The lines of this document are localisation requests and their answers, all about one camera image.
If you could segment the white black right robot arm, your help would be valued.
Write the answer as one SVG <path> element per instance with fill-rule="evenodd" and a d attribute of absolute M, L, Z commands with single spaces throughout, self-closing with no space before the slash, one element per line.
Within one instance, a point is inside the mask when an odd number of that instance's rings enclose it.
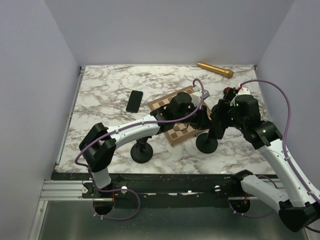
<path fill-rule="evenodd" d="M 210 115 L 212 128 L 209 134 L 220 140 L 225 130 L 239 130 L 246 141 L 267 160 L 285 193 L 262 182 L 248 173 L 230 183 L 230 191 L 241 196 L 251 194 L 274 209 L 283 224 L 298 232 L 320 218 L 320 191 L 302 172 L 290 151 L 285 138 L 270 121 L 261 120 L 259 103 L 250 94 L 233 99 L 220 99 Z"/>

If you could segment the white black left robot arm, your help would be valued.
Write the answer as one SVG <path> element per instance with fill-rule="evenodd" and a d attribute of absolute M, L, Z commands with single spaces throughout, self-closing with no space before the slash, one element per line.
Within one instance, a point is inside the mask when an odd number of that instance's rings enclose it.
<path fill-rule="evenodd" d="M 95 124 L 79 144 L 79 156 L 85 159 L 84 166 L 95 182 L 93 191 L 101 198 L 110 194 L 112 180 L 108 167 L 120 147 L 135 142 L 130 151 L 132 159 L 146 163 L 153 156 L 149 138 L 169 132 L 178 124 L 206 130 L 210 119 L 204 100 L 209 95 L 207 90 L 192 94 L 180 91 L 169 103 L 139 120 L 112 127 Z"/>

